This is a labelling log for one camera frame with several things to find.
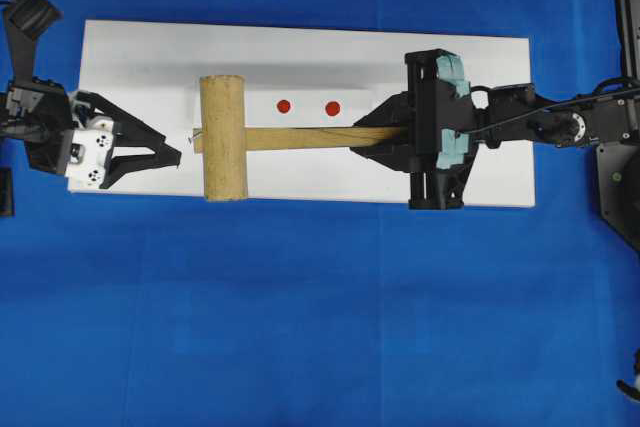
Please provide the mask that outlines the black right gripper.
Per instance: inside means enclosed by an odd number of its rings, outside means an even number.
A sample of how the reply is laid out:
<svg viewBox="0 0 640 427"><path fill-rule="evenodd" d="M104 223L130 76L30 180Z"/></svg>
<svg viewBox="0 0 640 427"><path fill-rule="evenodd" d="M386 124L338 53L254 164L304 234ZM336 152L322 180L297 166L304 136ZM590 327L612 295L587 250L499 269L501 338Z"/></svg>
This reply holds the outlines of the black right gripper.
<svg viewBox="0 0 640 427"><path fill-rule="evenodd" d="M472 131L478 113L462 59L442 49L405 55L408 90L390 96L354 127L402 127L390 139L352 152L390 170L410 173L409 207L464 206L463 194L478 152Z"/></svg>

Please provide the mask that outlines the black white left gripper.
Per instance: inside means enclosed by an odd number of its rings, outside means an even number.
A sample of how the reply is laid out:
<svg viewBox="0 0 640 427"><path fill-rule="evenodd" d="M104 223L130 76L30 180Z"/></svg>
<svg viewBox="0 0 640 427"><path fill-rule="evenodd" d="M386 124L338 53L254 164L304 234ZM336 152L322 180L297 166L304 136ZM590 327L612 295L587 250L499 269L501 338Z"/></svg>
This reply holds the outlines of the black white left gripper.
<svg viewBox="0 0 640 427"><path fill-rule="evenodd" d="M32 169L90 188L109 189L127 174L181 161L164 135L101 95L69 95L62 85L37 78L8 83L1 95L1 138L22 142ZM115 156L116 146L154 151Z"/></svg>

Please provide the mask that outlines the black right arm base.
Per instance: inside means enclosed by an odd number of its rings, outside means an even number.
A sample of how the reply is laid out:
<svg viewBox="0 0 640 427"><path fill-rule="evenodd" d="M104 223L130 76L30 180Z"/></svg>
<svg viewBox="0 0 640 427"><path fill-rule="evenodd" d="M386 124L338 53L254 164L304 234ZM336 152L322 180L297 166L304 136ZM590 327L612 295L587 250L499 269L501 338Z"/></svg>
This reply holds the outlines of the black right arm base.
<svg viewBox="0 0 640 427"><path fill-rule="evenodd" d="M639 0L615 0L621 73L639 78ZM634 250L639 249L639 105L628 113L628 139L597 148L600 214Z"/></svg>

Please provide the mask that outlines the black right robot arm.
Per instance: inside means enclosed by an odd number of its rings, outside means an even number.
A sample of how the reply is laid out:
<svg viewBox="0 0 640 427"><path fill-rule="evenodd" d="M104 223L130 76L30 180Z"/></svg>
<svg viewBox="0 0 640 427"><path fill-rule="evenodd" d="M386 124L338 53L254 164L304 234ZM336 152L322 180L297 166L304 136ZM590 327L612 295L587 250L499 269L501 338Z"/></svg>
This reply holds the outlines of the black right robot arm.
<svg viewBox="0 0 640 427"><path fill-rule="evenodd" d="M415 210L463 207L463 194L481 146L531 141L559 148L639 140L631 107L639 103L639 82L617 77L592 92L556 102L533 84L483 87L488 104L472 100L461 58L442 49L405 56L405 91L389 97L357 121L359 127L400 127L402 133L354 153L410 177L408 204Z"/></svg>

